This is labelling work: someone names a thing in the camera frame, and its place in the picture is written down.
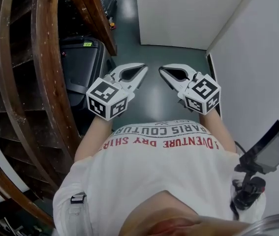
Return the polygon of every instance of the white door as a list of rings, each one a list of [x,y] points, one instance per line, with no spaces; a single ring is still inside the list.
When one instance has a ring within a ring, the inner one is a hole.
[[[241,0],[137,0],[143,45],[206,50]]]

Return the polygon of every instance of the white t-shirt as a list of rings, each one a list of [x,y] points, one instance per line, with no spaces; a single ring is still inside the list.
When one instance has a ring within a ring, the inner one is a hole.
[[[227,152],[202,125],[190,120],[128,125],[116,130],[94,157],[76,162],[53,200],[62,236],[117,236],[129,214],[161,191],[198,215],[233,220],[232,176],[239,155]],[[84,204],[70,198],[86,194]],[[265,197],[240,221],[254,222]]]

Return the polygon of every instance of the white wall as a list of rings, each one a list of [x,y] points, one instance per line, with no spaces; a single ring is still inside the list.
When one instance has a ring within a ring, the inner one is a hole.
[[[206,50],[241,0],[137,0],[143,45]]]
[[[223,120],[250,149],[279,119],[279,0],[251,0],[210,53]],[[279,213],[279,167],[265,179],[265,215]]]

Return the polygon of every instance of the small display screen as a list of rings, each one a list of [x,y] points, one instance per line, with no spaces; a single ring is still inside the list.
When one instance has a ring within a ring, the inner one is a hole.
[[[256,164],[263,166],[276,167],[279,164],[279,136],[276,136],[267,146],[258,154]]]

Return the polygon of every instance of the person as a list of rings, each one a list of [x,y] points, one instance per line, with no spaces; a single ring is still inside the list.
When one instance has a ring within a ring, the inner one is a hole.
[[[55,194],[60,235],[230,236],[261,218],[263,202],[234,220],[239,155],[215,109],[200,115],[200,123],[111,129],[111,121],[94,118]]]

